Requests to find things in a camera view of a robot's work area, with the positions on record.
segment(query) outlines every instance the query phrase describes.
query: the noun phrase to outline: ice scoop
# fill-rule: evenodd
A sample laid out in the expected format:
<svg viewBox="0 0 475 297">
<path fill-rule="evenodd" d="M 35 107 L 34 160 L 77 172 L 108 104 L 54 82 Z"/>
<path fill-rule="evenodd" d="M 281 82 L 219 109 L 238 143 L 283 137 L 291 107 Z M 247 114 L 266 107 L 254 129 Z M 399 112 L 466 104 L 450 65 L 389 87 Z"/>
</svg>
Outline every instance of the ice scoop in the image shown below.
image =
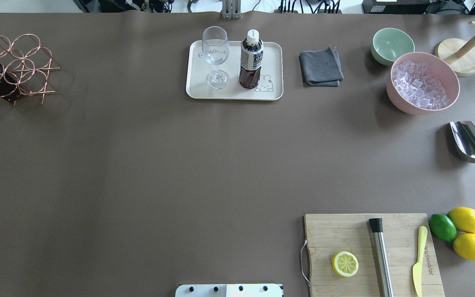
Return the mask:
<svg viewBox="0 0 475 297">
<path fill-rule="evenodd" d="M 460 156 L 475 163 L 475 125 L 469 120 L 450 122 Z"/>
</svg>

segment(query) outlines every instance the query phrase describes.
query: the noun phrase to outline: wooden base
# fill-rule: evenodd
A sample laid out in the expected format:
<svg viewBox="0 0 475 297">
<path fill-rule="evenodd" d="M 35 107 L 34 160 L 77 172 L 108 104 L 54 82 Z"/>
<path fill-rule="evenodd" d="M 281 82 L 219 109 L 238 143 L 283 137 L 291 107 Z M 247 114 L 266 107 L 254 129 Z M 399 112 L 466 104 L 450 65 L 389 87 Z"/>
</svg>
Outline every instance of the wooden base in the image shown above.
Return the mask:
<svg viewBox="0 0 475 297">
<path fill-rule="evenodd" d="M 430 227 L 426 214 L 306 214 L 311 297 L 383 296 L 379 291 L 377 251 L 372 248 L 373 235 L 368 226 L 370 218 L 382 218 L 395 296 L 417 297 L 412 265 L 417 261 L 418 228 Z M 358 259 L 358 272 L 349 278 L 339 276 L 332 268 L 332 257 L 341 250 L 352 252 Z M 423 295 L 444 297 L 430 228 L 423 261 Z"/>
<path fill-rule="evenodd" d="M 457 76 L 470 76 L 475 73 L 475 47 L 463 57 L 458 58 L 455 55 L 465 43 L 467 43 L 466 40 L 450 38 L 441 41 L 434 50 L 435 55 L 447 62 Z"/>
</svg>

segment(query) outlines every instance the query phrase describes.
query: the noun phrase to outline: green bowl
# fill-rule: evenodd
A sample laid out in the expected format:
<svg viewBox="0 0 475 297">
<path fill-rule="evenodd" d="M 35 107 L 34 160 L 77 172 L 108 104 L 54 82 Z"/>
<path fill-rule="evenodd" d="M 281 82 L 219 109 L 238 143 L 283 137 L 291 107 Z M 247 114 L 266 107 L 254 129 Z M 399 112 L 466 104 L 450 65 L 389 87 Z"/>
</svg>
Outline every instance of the green bowl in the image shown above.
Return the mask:
<svg viewBox="0 0 475 297">
<path fill-rule="evenodd" d="M 382 65 L 391 66 L 398 57 L 414 51 L 412 38 L 399 29 L 383 28 L 373 36 L 371 54 Z"/>
</svg>

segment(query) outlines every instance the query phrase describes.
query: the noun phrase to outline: white bottle cap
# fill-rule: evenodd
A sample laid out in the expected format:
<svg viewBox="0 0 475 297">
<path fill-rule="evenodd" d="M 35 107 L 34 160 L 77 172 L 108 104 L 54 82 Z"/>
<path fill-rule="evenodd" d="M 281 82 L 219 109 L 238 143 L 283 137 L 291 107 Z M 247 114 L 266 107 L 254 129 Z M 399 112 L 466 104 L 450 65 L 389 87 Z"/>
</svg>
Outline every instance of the white bottle cap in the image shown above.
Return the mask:
<svg viewBox="0 0 475 297">
<path fill-rule="evenodd" d="M 256 29 L 251 29 L 247 33 L 247 43 L 249 45 L 254 45 L 255 43 L 258 43 L 260 39 L 260 32 Z"/>
</svg>

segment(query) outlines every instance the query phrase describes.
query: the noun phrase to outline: black muddler tip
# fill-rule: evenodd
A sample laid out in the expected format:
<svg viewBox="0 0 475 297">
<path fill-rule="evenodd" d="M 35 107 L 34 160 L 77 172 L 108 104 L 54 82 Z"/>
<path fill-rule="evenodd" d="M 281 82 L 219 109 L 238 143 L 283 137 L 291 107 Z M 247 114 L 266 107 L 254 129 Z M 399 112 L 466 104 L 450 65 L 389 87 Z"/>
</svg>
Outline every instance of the black muddler tip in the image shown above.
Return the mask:
<svg viewBox="0 0 475 297">
<path fill-rule="evenodd" d="M 373 232 L 373 233 L 381 232 L 382 233 L 382 218 L 369 219 L 369 226 L 371 227 L 371 232 Z"/>
</svg>

